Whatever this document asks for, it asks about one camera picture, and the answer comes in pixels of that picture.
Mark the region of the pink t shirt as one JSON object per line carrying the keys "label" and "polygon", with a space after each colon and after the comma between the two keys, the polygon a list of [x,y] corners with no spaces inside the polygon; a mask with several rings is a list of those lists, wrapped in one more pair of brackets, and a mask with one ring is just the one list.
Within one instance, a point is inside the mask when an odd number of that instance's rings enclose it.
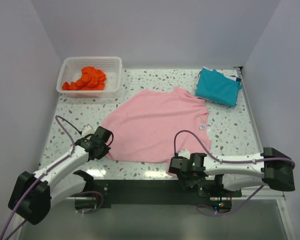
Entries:
{"label": "pink t shirt", "polygon": [[209,110],[186,89],[144,89],[109,114],[102,127],[114,140],[106,157],[113,161],[169,164],[175,152],[203,153],[211,148]]}

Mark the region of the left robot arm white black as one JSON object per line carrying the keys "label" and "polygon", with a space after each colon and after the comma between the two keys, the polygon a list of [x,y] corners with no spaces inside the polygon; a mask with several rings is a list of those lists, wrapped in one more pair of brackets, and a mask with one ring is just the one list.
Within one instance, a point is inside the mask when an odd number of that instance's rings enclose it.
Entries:
{"label": "left robot arm white black", "polygon": [[48,166],[34,172],[24,171],[14,185],[8,207],[32,225],[40,223],[50,209],[66,198],[92,195],[98,203],[103,196],[94,178],[78,168],[90,160],[100,160],[111,149],[114,134],[101,126],[74,142],[73,147]]}

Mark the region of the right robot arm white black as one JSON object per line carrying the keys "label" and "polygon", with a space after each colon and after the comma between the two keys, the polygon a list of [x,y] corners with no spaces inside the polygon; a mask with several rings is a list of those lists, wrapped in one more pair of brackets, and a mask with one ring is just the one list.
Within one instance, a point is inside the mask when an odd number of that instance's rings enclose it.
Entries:
{"label": "right robot arm white black", "polygon": [[295,190],[293,170],[295,163],[290,157],[272,148],[250,155],[217,157],[210,153],[176,153],[170,160],[168,172],[177,175],[184,188],[199,184],[209,176],[221,176],[213,183],[213,192],[220,197],[229,191],[254,186],[269,186],[281,192]]}

